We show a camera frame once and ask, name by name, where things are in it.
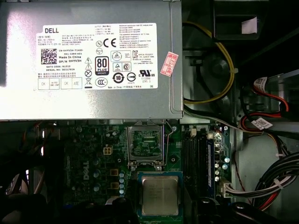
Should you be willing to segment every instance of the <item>motherboard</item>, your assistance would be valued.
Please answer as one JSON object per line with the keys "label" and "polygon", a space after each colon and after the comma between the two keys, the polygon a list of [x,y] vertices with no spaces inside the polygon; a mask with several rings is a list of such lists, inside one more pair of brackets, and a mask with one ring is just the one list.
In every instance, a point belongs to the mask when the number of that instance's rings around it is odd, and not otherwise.
{"label": "motherboard", "polygon": [[185,185],[215,198],[219,180],[230,179],[229,130],[221,126],[164,122],[68,131],[64,206],[127,197],[141,223],[181,224]]}

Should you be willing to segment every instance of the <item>cpu socket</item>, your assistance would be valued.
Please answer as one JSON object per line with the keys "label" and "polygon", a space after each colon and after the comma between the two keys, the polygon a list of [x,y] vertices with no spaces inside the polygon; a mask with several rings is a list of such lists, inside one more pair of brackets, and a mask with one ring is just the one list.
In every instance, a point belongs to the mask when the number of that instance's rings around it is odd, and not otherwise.
{"label": "cpu socket", "polygon": [[127,127],[128,165],[153,165],[162,170],[164,164],[164,126]]}

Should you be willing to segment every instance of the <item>ce mark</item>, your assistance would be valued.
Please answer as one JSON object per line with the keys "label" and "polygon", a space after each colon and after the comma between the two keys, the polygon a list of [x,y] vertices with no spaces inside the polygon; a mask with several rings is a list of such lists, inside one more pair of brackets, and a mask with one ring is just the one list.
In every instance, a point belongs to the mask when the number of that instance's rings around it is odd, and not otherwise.
{"label": "ce mark", "polygon": [[[103,44],[104,44],[104,46],[105,46],[106,48],[109,48],[109,46],[106,44],[107,41],[109,41],[108,38],[105,39],[105,40],[103,41]],[[111,46],[114,47],[114,48],[116,48],[115,41],[116,41],[116,38],[112,39],[112,41],[110,42],[110,43],[111,43]]]}

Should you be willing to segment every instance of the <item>cable tie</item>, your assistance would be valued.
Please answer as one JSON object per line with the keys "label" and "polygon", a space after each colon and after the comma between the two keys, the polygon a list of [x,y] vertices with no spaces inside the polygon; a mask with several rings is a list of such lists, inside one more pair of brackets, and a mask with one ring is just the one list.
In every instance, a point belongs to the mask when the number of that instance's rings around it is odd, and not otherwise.
{"label": "cable tie", "polygon": [[230,72],[237,74],[239,72],[239,70],[237,68],[234,68],[234,70],[231,70]]}
{"label": "cable tie", "polygon": [[284,157],[284,156],[285,156],[284,154],[276,153],[276,157]]}
{"label": "cable tie", "polygon": [[283,186],[281,186],[280,181],[278,179],[274,179],[273,182],[282,190]]}

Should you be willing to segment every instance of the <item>white connector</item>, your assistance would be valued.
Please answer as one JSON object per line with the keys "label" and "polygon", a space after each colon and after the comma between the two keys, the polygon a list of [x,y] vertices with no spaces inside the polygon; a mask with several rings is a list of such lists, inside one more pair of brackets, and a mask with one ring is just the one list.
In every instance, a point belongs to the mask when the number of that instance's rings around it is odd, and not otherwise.
{"label": "white connector", "polygon": [[219,183],[219,192],[224,198],[232,198],[232,195],[226,191],[226,187],[230,187],[232,185],[231,182],[222,178]]}

